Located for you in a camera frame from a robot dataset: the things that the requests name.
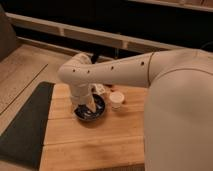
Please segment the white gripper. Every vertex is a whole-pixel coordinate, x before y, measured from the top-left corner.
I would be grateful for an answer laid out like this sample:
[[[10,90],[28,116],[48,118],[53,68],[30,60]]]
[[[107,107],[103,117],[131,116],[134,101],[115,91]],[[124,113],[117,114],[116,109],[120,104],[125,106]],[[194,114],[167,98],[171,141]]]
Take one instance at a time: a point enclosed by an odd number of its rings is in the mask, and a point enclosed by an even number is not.
[[[91,111],[96,110],[90,84],[70,85],[69,88],[71,102],[75,107],[85,105]]]

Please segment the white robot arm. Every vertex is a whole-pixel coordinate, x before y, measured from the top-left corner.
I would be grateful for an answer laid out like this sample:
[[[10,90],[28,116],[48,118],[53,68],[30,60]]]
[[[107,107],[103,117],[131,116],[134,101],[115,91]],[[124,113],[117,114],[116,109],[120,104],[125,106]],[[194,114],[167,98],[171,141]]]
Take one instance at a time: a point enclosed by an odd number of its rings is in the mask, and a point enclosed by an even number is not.
[[[91,83],[143,87],[146,171],[213,171],[213,52],[158,51],[93,64],[80,53],[59,78],[73,102],[89,101]]]

